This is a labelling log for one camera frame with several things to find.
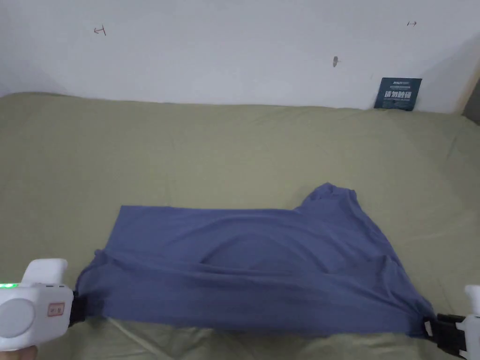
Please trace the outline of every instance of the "t-shirt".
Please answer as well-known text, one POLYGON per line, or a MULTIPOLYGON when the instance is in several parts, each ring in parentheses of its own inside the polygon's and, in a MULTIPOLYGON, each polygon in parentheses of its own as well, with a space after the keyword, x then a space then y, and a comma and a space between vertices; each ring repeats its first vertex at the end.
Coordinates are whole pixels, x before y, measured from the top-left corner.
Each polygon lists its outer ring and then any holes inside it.
POLYGON ((89 316, 327 336, 422 336, 433 310, 353 190, 293 210, 122 206, 78 278, 89 316))

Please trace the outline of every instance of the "mattress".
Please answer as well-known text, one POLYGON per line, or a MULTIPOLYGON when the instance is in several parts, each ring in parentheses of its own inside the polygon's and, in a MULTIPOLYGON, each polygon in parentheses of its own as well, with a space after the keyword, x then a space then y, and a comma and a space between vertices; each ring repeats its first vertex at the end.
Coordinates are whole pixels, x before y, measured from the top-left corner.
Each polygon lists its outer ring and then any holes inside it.
MULTIPOLYGON (((69 261, 70 286, 121 205, 297 206, 316 186, 354 189, 418 291, 470 311, 480 284, 480 128, 398 110, 175 105, 46 94, 0 98, 0 274, 69 261)), ((259 336, 90 320, 40 359, 442 359, 398 334, 259 336)))

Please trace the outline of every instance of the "arrow drawing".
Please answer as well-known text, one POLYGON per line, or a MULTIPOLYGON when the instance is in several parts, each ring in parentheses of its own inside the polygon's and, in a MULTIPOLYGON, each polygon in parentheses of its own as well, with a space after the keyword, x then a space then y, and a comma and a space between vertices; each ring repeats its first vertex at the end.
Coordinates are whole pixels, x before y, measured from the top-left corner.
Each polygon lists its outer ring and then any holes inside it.
POLYGON ((93 29, 93 32, 94 32, 95 34, 98 34, 100 31, 103 31, 103 34, 104 34, 105 36, 107 36, 107 34, 105 33, 105 29, 104 29, 104 27, 103 27, 103 24, 102 24, 102 28, 101 28, 101 29, 98 29, 98 30, 97 30, 96 28, 93 29))

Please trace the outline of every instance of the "green light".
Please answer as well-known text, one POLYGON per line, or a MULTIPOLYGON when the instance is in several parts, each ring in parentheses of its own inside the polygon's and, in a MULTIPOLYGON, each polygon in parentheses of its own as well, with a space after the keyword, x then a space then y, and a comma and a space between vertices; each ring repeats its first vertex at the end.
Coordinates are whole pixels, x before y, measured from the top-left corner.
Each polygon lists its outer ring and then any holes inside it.
POLYGON ((7 289, 12 289, 16 288, 18 284, 0 284, 0 288, 7 288, 7 289))

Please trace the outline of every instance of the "white plastic device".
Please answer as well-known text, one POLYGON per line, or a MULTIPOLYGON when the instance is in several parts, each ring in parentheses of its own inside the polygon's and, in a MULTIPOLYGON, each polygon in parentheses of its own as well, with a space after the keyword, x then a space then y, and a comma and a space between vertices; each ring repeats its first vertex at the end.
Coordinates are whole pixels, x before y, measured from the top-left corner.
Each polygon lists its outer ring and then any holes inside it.
POLYGON ((470 297, 473 314, 456 324, 458 330, 465 332, 467 351, 460 351, 460 355, 467 360, 480 360, 480 286, 467 285, 465 292, 470 297))
POLYGON ((62 336, 70 324, 73 291, 62 284, 64 259, 33 260, 21 283, 0 284, 0 351, 62 336))

